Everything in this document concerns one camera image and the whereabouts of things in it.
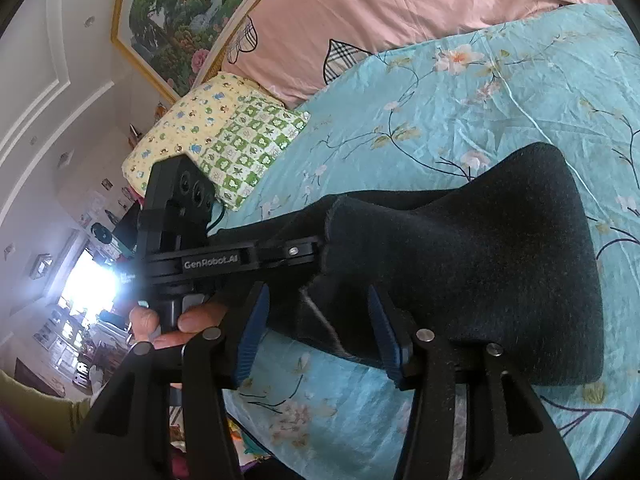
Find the light blue floral bedsheet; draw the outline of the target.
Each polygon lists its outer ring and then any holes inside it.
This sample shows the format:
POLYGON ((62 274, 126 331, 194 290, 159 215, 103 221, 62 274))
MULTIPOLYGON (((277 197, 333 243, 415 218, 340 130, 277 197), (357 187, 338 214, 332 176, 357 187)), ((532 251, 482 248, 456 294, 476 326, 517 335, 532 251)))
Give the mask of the light blue floral bedsheet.
POLYGON ((576 4, 373 55, 222 228, 326 241, 272 281, 268 330, 232 417, 306 479, 389 479, 411 396, 368 313, 498 344, 541 397, 580 478, 639 406, 639 45, 576 4))

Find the olive green left sleeve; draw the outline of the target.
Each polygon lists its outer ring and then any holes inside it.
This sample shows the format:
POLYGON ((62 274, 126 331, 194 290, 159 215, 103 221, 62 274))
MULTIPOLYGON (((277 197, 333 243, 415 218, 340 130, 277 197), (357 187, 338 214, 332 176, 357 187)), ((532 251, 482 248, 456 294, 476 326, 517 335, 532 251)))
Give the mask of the olive green left sleeve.
POLYGON ((92 399, 72 401, 49 396, 1 372, 1 407, 32 434, 65 452, 92 407, 92 399))

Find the pink heart-pattern quilt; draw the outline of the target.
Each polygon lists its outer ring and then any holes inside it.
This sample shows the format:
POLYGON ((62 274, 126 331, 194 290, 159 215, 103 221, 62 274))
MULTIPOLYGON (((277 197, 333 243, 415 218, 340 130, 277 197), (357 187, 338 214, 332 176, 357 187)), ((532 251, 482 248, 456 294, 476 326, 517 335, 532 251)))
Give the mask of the pink heart-pattern quilt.
POLYGON ((306 101, 368 56, 611 0, 260 0, 230 40, 221 68, 288 106, 306 101))

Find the black knit pants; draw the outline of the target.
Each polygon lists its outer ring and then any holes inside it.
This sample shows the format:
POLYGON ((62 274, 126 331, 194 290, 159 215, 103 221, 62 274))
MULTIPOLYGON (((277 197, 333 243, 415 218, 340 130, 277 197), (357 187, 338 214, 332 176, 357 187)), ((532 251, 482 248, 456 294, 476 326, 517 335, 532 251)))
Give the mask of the black knit pants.
POLYGON ((370 286, 420 328, 492 341, 535 385, 580 385, 604 367, 596 257, 561 152, 534 143, 451 190, 323 197, 214 242, 318 236, 316 266, 270 275, 272 330, 343 359, 381 363, 370 286))

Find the yellow cartoon-print pillow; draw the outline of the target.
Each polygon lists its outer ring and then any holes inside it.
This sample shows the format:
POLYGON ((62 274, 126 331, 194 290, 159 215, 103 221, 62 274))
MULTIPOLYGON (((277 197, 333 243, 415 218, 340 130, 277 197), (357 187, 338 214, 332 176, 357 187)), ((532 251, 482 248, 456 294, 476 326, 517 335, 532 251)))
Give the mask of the yellow cartoon-print pillow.
POLYGON ((235 109, 247 98, 261 96, 283 103, 256 82, 220 72, 186 94, 156 122, 122 163, 129 187, 145 196, 152 166, 159 160, 187 154, 197 160, 212 144, 235 109))

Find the gold-framed landscape painting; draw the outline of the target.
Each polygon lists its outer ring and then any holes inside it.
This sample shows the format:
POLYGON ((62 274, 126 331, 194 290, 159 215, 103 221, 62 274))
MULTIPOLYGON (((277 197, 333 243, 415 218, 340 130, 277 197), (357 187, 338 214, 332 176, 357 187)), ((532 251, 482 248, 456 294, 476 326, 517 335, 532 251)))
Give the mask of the gold-framed landscape painting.
POLYGON ((167 101, 258 46, 260 0, 115 0, 111 40, 167 101))

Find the green checkered pillow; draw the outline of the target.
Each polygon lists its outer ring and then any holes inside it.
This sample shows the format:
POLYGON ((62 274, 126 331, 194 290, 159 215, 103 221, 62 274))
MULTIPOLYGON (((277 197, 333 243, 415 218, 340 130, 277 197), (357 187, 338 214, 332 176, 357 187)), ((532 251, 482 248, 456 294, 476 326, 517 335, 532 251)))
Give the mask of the green checkered pillow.
POLYGON ((215 185, 218 200, 237 211, 309 121, 308 112, 254 93, 241 100, 218 133, 198 144, 196 164, 215 185))

